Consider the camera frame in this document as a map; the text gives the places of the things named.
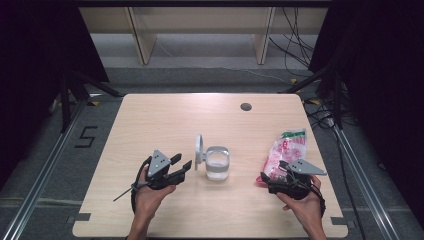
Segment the person's right hand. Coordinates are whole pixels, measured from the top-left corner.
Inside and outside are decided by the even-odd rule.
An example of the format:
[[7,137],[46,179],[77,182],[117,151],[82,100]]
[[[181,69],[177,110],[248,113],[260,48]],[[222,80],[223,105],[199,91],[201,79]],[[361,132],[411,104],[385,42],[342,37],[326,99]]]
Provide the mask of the person's right hand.
[[[311,175],[311,180],[318,189],[321,188],[321,181],[316,176]],[[281,192],[276,195],[286,204],[283,210],[293,211],[311,240],[327,239],[322,228],[320,199],[315,193],[310,192],[301,200],[295,200]]]

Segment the snack package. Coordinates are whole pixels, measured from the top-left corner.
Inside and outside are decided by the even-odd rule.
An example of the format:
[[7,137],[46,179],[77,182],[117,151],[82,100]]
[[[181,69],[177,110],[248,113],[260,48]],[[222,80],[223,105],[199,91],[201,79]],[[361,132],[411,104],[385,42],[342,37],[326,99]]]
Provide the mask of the snack package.
[[[288,130],[275,140],[264,164],[263,172],[273,180],[285,179],[287,172],[278,166],[280,161],[292,163],[306,159],[306,129]],[[261,177],[256,181],[263,183]]]

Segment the floor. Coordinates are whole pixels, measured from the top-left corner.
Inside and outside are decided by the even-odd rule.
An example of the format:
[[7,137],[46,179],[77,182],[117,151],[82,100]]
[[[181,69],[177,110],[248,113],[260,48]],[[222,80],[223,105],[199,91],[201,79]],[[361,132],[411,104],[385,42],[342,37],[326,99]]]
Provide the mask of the floor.
[[[287,88],[291,81],[301,81],[311,74],[299,59],[287,56],[273,43],[268,47],[265,64],[258,65],[251,38],[247,35],[160,35],[148,65],[140,65],[131,35],[97,34],[92,37],[109,75],[110,85],[124,92],[275,92],[280,86],[281,89]],[[284,36],[271,38],[286,49],[288,40]],[[302,39],[313,47],[316,36],[302,36]],[[308,57],[303,58],[302,51],[294,44],[291,44],[289,50],[300,56],[300,60],[308,61]],[[151,76],[156,82],[137,82],[140,73]],[[209,79],[207,85],[196,86],[198,88],[189,85],[196,85],[194,80],[198,76],[205,80],[210,75],[215,78]],[[189,80],[184,84],[178,82],[178,79],[183,78]],[[244,81],[229,84],[236,78]],[[260,86],[255,85],[258,83],[252,79],[260,79]],[[384,166],[379,164],[378,156],[373,152],[354,116],[346,116],[343,119],[344,128],[339,132],[325,127],[325,124],[331,124],[331,120],[326,120],[327,112],[321,111],[323,105],[316,105],[312,101],[318,84],[319,82],[313,83],[298,94],[305,100],[305,110],[311,116],[315,138],[345,216],[345,224],[349,227],[349,234],[345,239],[424,239],[422,228],[390,176],[384,171]],[[89,86],[88,89],[92,94],[102,94]],[[90,176],[97,165],[96,159],[107,140],[120,101],[106,95],[93,97],[92,105],[100,103],[99,107],[91,107],[88,104],[83,106],[81,114],[76,116],[78,121],[75,128],[81,130],[95,125],[102,134],[96,135],[96,140],[89,149],[77,149],[74,146],[79,143],[80,132],[74,130],[69,139],[63,141],[63,150],[52,153],[55,144],[62,140],[58,134],[61,116],[58,111],[60,105],[57,105],[32,148],[28,150],[28,157],[19,164],[0,193],[2,236],[6,234],[8,225],[31,192],[39,173],[44,170],[45,162],[51,159],[52,154],[57,154],[60,156],[59,160],[52,163],[53,169],[40,190],[42,193],[36,199],[37,204],[31,209],[29,220],[22,223],[25,227],[18,237],[78,239],[72,235],[72,224],[84,199]],[[344,146],[348,146],[348,149],[339,151],[336,140],[344,136],[347,139]],[[365,188],[353,170],[358,166],[355,161],[364,173]],[[375,196],[374,202],[370,202],[368,194]],[[372,206],[376,203],[381,205],[382,212],[379,208],[376,211]],[[392,230],[381,226],[378,219],[381,213],[388,215],[388,221],[392,224],[389,228]]]

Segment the light wood surface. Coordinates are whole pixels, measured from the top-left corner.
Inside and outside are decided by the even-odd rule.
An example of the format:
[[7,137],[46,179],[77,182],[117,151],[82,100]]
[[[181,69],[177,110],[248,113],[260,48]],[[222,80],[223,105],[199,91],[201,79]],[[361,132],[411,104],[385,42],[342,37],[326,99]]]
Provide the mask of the light wood surface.
[[[252,105],[243,111],[242,103]],[[176,171],[189,160],[185,182],[162,202],[148,236],[169,238],[305,237],[294,214],[266,188],[255,184],[274,141],[286,130],[306,128],[307,156],[325,169],[301,101],[294,94],[129,94],[121,105],[99,160],[80,213],[89,221],[75,222],[79,237],[126,236],[133,213],[130,194],[113,202],[130,187],[141,163],[159,149],[168,157],[182,153]],[[196,135],[204,149],[225,146],[230,151],[229,177],[206,177],[205,164],[194,170]],[[328,176],[319,176],[327,210],[328,237],[344,237],[347,227],[332,225],[343,217]]]

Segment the gray carpet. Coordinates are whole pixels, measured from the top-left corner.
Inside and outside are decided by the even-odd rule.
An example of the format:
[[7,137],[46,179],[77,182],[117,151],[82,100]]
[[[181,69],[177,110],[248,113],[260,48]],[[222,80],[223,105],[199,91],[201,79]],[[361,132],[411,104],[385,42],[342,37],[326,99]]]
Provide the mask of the gray carpet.
[[[224,68],[167,68],[167,69],[107,69],[111,83],[107,85],[122,93],[164,93],[164,92],[255,92],[276,93],[288,89],[294,77],[287,70],[255,69],[252,72],[234,71]],[[308,71],[296,74],[308,75]],[[298,94],[303,99],[315,96],[318,83],[309,85]],[[100,90],[87,86],[90,93]],[[77,215],[88,189],[109,131],[119,109],[121,98],[107,94],[90,99],[97,104],[88,104],[79,116],[66,148],[55,166],[38,204],[29,219],[20,239],[76,239],[72,235],[73,219]],[[319,110],[321,106],[305,104],[308,113]],[[402,196],[384,169],[378,166],[379,160],[354,117],[345,117],[344,132],[360,160],[374,189],[395,223],[395,229],[401,239],[424,239],[424,232],[413,217]],[[311,124],[316,120],[310,118]],[[86,128],[86,134],[94,137],[90,147],[89,139],[80,139]],[[46,119],[43,128],[27,158],[20,162],[12,177],[0,193],[0,233],[3,235],[7,225],[29,192],[45,160],[48,158],[61,129],[60,107]],[[336,138],[329,129],[314,127],[314,135],[330,175],[336,196],[346,221],[352,226],[346,239],[361,239],[361,228],[366,239],[384,239],[379,227],[349,167],[345,163],[346,180],[349,191],[343,181],[343,169],[337,148]]]

